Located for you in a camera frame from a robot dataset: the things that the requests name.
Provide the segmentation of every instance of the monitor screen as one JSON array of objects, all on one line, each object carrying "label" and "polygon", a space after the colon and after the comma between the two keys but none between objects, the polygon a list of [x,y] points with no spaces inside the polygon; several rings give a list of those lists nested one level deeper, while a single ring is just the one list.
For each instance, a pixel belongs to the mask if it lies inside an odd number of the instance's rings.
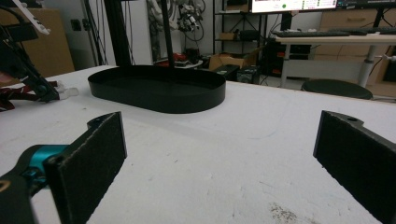
[{"label": "monitor screen", "polygon": [[251,0],[252,13],[317,11],[335,9],[336,0]]},{"label": "monitor screen", "polygon": [[337,8],[390,8],[396,7],[396,0],[338,0]]}]

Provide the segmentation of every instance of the black oval tray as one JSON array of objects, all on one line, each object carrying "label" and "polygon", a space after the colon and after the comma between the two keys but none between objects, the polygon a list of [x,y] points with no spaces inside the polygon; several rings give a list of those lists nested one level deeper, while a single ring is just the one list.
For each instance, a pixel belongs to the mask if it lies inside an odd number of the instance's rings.
[{"label": "black oval tray", "polygon": [[213,108],[224,101],[226,80],[203,70],[131,65],[88,77],[93,96],[169,114]]}]

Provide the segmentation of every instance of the keyboard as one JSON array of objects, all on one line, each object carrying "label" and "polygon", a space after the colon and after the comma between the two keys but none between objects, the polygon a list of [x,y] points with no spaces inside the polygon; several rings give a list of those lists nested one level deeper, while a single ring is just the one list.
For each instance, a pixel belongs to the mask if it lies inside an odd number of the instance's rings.
[{"label": "keyboard", "polygon": [[279,37],[323,37],[323,36],[349,36],[342,31],[273,31]]},{"label": "keyboard", "polygon": [[379,32],[381,35],[395,35],[396,27],[380,26],[380,27],[351,27],[351,28],[333,28],[330,32],[347,32],[350,35],[358,35],[359,33],[374,34]]}]

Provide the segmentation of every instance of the black stool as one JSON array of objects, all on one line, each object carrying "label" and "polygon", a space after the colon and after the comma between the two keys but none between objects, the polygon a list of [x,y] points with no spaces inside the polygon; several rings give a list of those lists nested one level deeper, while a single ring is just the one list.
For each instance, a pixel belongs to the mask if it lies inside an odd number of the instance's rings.
[{"label": "black stool", "polygon": [[358,84],[334,79],[309,80],[303,84],[301,90],[365,100],[373,99],[373,94]]}]

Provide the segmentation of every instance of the round stool seat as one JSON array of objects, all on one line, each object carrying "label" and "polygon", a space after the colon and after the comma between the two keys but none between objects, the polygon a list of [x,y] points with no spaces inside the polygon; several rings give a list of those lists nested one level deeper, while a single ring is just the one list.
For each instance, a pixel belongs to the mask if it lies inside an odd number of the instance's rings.
[{"label": "round stool seat", "polygon": [[330,95],[370,100],[373,94],[367,89],[346,81],[333,79],[315,79],[306,81],[301,87],[303,91],[311,91]]}]

